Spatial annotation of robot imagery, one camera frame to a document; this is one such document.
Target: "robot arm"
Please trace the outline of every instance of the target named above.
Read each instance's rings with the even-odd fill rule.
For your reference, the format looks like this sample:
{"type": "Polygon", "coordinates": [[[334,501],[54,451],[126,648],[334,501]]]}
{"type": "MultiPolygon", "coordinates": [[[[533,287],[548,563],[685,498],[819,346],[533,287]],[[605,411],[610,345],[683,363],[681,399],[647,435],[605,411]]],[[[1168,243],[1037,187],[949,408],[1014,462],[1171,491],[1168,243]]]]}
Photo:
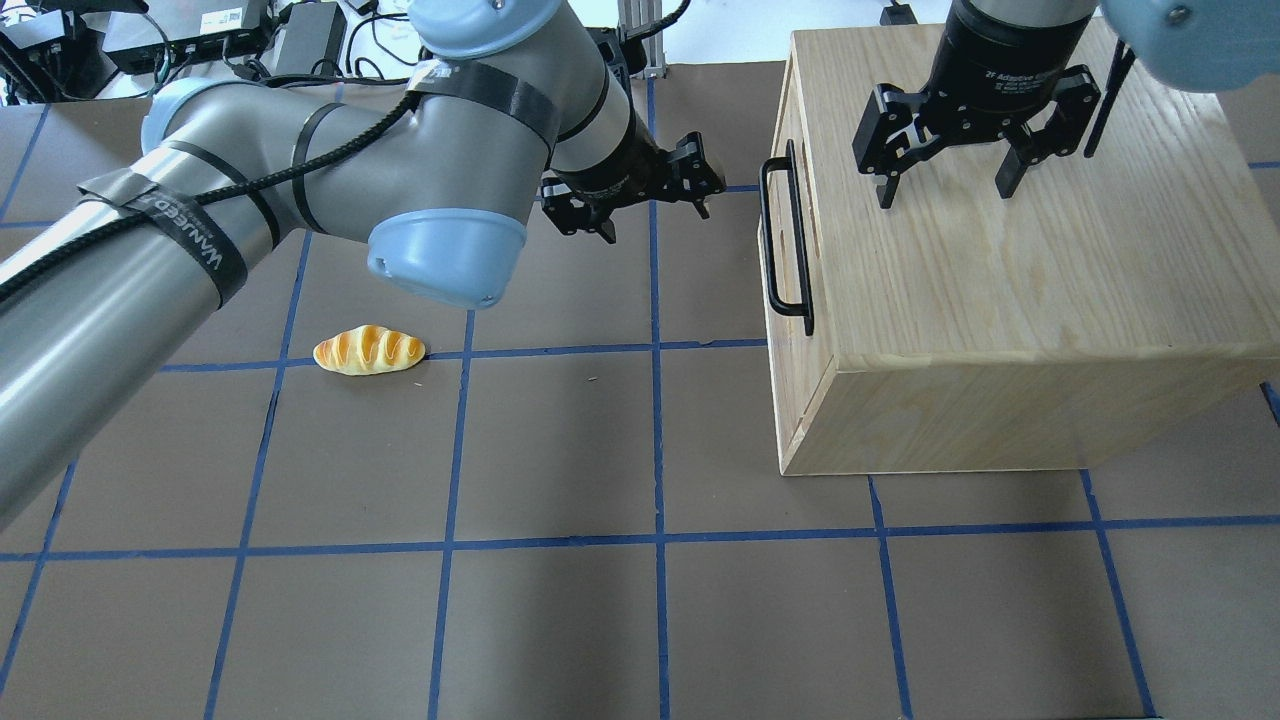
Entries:
{"type": "Polygon", "coordinates": [[[179,81],[143,122],[146,155],[0,265],[0,528],[291,229],[369,238],[374,274],[480,309],[502,297],[548,169],[570,200],[548,205],[557,225],[609,237],[614,208],[723,191],[696,133],[655,145],[567,3],[410,14],[435,59],[392,114],[179,81]]]}
{"type": "Polygon", "coordinates": [[[1193,92],[1242,87],[1280,72],[1275,0],[1102,0],[1121,44],[1100,91],[1084,65],[1068,68],[1098,0],[954,0],[933,70],[919,92],[881,83],[854,136],[859,172],[877,176],[890,208],[901,174],[946,147],[1010,145],[996,174],[1014,195],[1027,170],[1075,152],[1093,118],[1091,156],[1124,74],[1135,59],[1161,82],[1193,92]],[[1030,120],[1053,105],[1047,124],[1030,120]]]}

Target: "power adapter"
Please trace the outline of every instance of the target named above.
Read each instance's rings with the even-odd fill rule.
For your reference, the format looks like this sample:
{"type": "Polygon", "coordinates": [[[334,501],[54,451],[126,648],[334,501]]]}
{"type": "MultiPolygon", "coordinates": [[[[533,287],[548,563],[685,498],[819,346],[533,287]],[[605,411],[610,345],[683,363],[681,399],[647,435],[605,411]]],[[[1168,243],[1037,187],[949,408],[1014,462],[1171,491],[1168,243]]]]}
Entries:
{"type": "Polygon", "coordinates": [[[337,3],[298,3],[289,6],[284,38],[275,55],[278,76],[315,74],[317,65],[337,68],[347,18],[337,3]]]}
{"type": "Polygon", "coordinates": [[[881,10],[881,24],[888,26],[914,26],[915,13],[911,12],[911,6],[906,3],[895,3],[888,8],[881,10]]]}

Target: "blue joint cap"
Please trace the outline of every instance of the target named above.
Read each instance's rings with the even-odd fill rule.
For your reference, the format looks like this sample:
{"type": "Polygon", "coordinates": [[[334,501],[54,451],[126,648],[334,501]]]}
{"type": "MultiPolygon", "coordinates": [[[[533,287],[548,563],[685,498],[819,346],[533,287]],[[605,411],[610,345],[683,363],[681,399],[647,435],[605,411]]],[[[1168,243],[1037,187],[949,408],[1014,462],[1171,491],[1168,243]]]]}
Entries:
{"type": "Polygon", "coordinates": [[[534,35],[563,0],[413,0],[408,19],[438,58],[468,60],[502,53],[534,35]]]}
{"type": "Polygon", "coordinates": [[[527,234],[518,220],[488,210],[404,213],[369,234],[369,272],[413,295],[479,310],[502,300],[527,234]]]}
{"type": "Polygon", "coordinates": [[[1280,73],[1277,5],[1276,0],[1102,0],[1102,14],[1152,77],[1178,90],[1219,92],[1280,73]]]}
{"type": "Polygon", "coordinates": [[[170,82],[151,97],[151,111],[142,118],[142,152],[151,152],[169,135],[169,123],[188,100],[219,85],[253,85],[244,79],[188,77],[170,82]]]}

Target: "brown floor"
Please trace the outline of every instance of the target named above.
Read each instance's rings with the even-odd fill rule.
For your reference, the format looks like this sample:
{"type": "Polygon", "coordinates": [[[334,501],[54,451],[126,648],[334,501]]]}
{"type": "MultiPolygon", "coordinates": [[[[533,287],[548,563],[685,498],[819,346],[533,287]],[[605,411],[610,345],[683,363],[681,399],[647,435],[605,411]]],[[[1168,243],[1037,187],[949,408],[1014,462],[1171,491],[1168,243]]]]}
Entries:
{"type": "MultiPolygon", "coordinates": [[[[474,318],[287,240],[0,534],[0,716],[1274,716],[1260,391],[1088,474],[777,475],[750,186],[781,76],[639,85],[737,192],[625,210],[612,247],[535,211],[474,318]],[[362,323],[433,356],[310,363],[362,323]]],[[[1280,214],[1277,79],[1224,104],[1280,214]]],[[[145,111],[0,110],[0,256],[145,111]]]]}

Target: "blue tape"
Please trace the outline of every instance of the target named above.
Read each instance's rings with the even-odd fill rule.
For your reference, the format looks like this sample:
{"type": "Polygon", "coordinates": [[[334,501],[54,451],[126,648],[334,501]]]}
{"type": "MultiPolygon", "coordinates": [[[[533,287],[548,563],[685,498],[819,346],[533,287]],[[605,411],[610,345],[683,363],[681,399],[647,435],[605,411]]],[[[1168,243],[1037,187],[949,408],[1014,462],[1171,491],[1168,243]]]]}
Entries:
{"type": "Polygon", "coordinates": [[[867,487],[872,493],[872,516],[876,519],[876,534],[879,538],[881,578],[884,582],[884,610],[888,615],[888,637],[893,647],[893,673],[897,675],[897,700],[902,717],[911,720],[911,688],[906,679],[906,653],[902,650],[902,630],[897,615],[897,591],[893,588],[893,566],[888,555],[888,532],[884,528],[884,509],[876,493],[876,478],[867,475],[867,487]]]}
{"type": "Polygon", "coordinates": [[[1120,619],[1120,633],[1124,635],[1124,647],[1129,653],[1129,667],[1133,671],[1133,680],[1138,687],[1138,697],[1142,700],[1142,712],[1144,717],[1156,717],[1156,706],[1151,700],[1151,689],[1147,687],[1147,674],[1142,669],[1142,657],[1138,653],[1138,641],[1133,634],[1133,625],[1129,623],[1129,610],[1125,606],[1124,591],[1120,589],[1120,574],[1116,573],[1115,560],[1111,556],[1111,542],[1107,541],[1107,532],[1102,523],[1102,510],[1098,507],[1098,498],[1093,495],[1093,478],[1088,470],[1080,470],[1080,483],[1084,487],[1084,498],[1089,503],[1089,515],[1098,536],[1098,550],[1102,551],[1102,565],[1107,571],[1107,584],[1111,587],[1111,600],[1116,606],[1116,616],[1120,619]]]}
{"type": "Polygon", "coordinates": [[[91,560],[193,560],[236,557],[238,547],[168,547],[152,550],[68,550],[50,552],[49,560],[82,562],[91,560]]]}
{"type": "Polygon", "coordinates": [[[178,363],[165,365],[157,373],[236,373],[242,370],[274,370],[280,366],[276,360],[253,363],[178,363]]]}
{"type": "Polygon", "coordinates": [[[476,311],[467,310],[467,329],[462,341],[462,375],[458,382],[458,414],[453,424],[453,466],[449,470],[449,505],[444,519],[444,544],[440,559],[440,591],[435,603],[435,639],[431,644],[431,680],[426,716],[440,714],[440,675],[444,671],[444,633],[449,615],[449,582],[453,575],[454,534],[458,525],[458,493],[462,480],[463,432],[467,427],[467,396],[471,391],[471,359],[476,336],[476,311]]]}
{"type": "Polygon", "coordinates": [[[36,150],[36,141],[40,140],[40,131],[45,129],[45,119],[49,118],[49,109],[52,105],[45,105],[45,109],[40,111],[40,119],[36,120],[36,129],[31,132],[31,140],[27,141],[27,150],[22,154],[22,160],[18,160],[18,172],[13,176],[13,182],[9,183],[9,191],[4,195],[4,202],[0,202],[0,220],[4,220],[5,215],[9,214],[9,205],[13,204],[13,196],[18,193],[18,184],[22,182],[22,174],[27,172],[27,163],[31,161],[31,154],[36,150]]]}
{"type": "Polygon", "coordinates": [[[653,345],[571,345],[564,347],[516,347],[512,350],[476,350],[472,357],[541,357],[548,355],[602,355],[608,352],[649,352],[653,345]]]}
{"type": "Polygon", "coordinates": [[[397,555],[403,552],[439,552],[443,542],[372,542],[316,546],[264,546],[244,551],[248,557],[310,557],[316,555],[397,555]]]}
{"type": "Polygon", "coordinates": [[[31,569],[31,580],[27,582],[27,593],[22,597],[22,609],[18,610],[18,620],[13,625],[13,634],[9,635],[4,664],[0,665],[0,697],[4,697],[5,685],[9,683],[9,673],[13,671],[13,661],[18,656],[18,644],[22,642],[23,630],[27,629],[31,606],[36,601],[36,589],[40,587],[40,578],[45,574],[49,550],[54,546],[54,534],[58,533],[58,521],[63,516],[63,507],[67,506],[67,496],[70,493],[72,479],[74,477],[76,462],[73,461],[63,474],[63,484],[58,488],[58,501],[54,502],[54,512],[49,518],[49,525],[45,527],[45,539],[40,544],[40,555],[36,556],[36,565],[31,569]]]}
{"type": "Polygon", "coordinates": [[[1271,407],[1271,416],[1280,425],[1280,395],[1276,393],[1276,388],[1271,387],[1271,383],[1262,383],[1262,397],[1267,398],[1267,406],[1271,407]]]}
{"type": "Polygon", "coordinates": [[[1240,528],[1280,525],[1280,515],[1220,515],[1217,518],[1149,518],[1137,520],[1103,520],[1107,530],[1147,530],[1156,528],[1240,528]]]}
{"type": "Polygon", "coordinates": [[[302,237],[302,254],[298,258],[298,272],[293,278],[293,293],[289,296],[289,313],[280,334],[280,352],[276,357],[275,382],[271,387],[271,400],[262,420],[262,439],[259,442],[257,460],[253,462],[253,480],[250,484],[248,501],[244,505],[244,523],[241,525],[239,546],[236,553],[236,569],[232,571],[232,585],[227,593],[227,610],[223,614],[223,629],[218,635],[218,651],[214,655],[214,670],[209,678],[209,694],[205,697],[205,720],[212,720],[218,708],[218,691],[221,687],[223,667],[227,664],[227,646],[230,642],[232,626],[236,624],[236,607],[239,605],[239,588],[244,578],[244,561],[248,556],[248,541],[253,532],[253,518],[257,514],[257,497],[262,489],[262,473],[266,470],[266,456],[271,447],[271,430],[275,428],[275,413],[280,404],[280,391],[284,389],[285,361],[289,356],[289,342],[293,338],[293,323],[298,316],[298,301],[302,296],[302,281],[307,270],[307,258],[311,255],[312,234],[302,237]]]}
{"type": "Polygon", "coordinates": [[[709,342],[678,341],[662,343],[663,350],[713,350],[718,347],[768,347],[769,341],[759,338],[713,340],[709,342]]]}
{"type": "Polygon", "coordinates": [[[1092,532],[1087,520],[1062,523],[996,523],[989,525],[906,525],[886,528],[891,538],[919,538],[940,536],[998,536],[1019,533],[1071,533],[1092,532]]]}
{"type": "MultiPolygon", "coordinates": [[[[649,132],[657,137],[653,78],[645,81],[649,132]]],[[[653,352],[653,506],[654,565],[658,603],[658,716],[671,720],[671,641],[667,625],[667,498],[663,487],[662,313],[658,295],[658,204],[649,201],[649,329],[653,352]]]]}

